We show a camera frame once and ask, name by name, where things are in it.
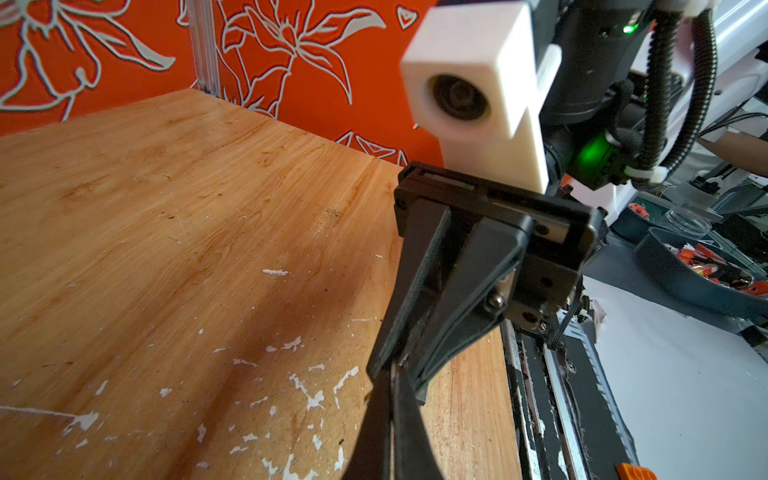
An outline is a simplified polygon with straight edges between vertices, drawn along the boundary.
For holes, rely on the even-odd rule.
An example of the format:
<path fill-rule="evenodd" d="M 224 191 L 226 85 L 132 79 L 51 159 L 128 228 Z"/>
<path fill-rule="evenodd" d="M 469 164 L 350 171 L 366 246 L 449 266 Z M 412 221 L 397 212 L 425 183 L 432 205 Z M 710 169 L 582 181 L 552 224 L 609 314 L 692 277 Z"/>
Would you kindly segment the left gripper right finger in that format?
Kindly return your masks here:
<path fill-rule="evenodd" d="M 443 479 L 433 455 L 409 372 L 391 368 L 394 478 Z"/>

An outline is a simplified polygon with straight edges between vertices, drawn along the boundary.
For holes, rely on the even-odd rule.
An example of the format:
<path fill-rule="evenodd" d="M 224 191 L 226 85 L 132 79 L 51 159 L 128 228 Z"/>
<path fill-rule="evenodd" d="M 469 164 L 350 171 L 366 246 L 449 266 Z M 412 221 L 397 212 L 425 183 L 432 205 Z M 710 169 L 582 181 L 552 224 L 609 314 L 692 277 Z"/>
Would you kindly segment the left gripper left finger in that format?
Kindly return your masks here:
<path fill-rule="evenodd" d="M 391 400 L 391 373 L 382 370 L 374 381 L 356 445 L 342 476 L 344 480 L 390 478 Z"/>

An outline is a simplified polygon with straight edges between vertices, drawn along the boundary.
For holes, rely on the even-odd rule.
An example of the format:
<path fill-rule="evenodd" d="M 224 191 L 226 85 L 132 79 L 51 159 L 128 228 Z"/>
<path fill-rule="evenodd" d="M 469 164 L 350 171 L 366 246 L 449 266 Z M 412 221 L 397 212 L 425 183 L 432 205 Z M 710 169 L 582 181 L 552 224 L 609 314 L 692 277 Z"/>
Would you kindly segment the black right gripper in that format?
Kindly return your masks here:
<path fill-rule="evenodd" d="M 371 380 L 407 344 L 412 314 L 451 219 L 448 238 L 460 241 L 467 235 L 408 357 L 416 392 L 448 360 L 496 326 L 506 304 L 505 316 L 517 328 L 554 331 L 555 315 L 570 306 L 583 266 L 606 230 L 602 211 L 572 199 L 421 163 L 399 173 L 395 212 L 404 242 L 394 290 L 366 367 Z M 510 298 L 501 294 L 489 300 L 496 283 L 515 269 Z"/>

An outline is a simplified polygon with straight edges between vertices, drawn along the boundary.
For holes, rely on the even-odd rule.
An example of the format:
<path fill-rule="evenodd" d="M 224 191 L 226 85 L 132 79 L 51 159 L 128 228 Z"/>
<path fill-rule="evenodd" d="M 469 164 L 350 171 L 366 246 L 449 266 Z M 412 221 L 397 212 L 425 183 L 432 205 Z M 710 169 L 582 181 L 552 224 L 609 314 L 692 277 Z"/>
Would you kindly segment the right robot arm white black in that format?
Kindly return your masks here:
<path fill-rule="evenodd" d="M 637 189 L 690 152 L 719 80 L 714 1 L 442 1 L 400 62 L 441 167 L 398 177 L 403 241 L 366 371 L 416 394 L 505 319 L 543 338 L 607 211 L 557 191 Z"/>

